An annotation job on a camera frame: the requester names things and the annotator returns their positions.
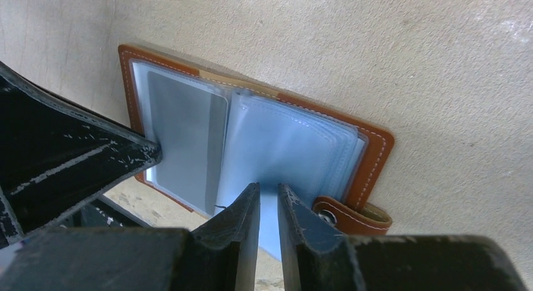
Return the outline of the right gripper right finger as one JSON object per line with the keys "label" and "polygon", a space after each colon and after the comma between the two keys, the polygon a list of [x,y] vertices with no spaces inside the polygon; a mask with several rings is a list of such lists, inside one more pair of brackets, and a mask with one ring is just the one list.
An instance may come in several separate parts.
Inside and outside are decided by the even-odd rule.
{"label": "right gripper right finger", "polygon": [[513,263],[476,235],[340,232],[285,184],[278,222],[286,290],[525,290]]}

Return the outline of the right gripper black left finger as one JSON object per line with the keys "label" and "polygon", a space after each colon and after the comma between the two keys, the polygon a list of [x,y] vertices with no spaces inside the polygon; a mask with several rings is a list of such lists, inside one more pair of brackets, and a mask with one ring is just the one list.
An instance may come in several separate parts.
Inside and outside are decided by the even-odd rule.
{"label": "right gripper black left finger", "polygon": [[2,290],[253,290],[260,186],[193,231],[54,228],[25,246]]}

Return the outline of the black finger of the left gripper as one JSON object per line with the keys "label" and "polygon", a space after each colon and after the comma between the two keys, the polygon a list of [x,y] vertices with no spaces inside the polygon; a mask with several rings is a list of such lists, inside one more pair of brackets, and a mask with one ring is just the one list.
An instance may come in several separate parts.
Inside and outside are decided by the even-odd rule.
{"label": "black finger of the left gripper", "polygon": [[1,65],[2,247],[161,160],[159,144]]}

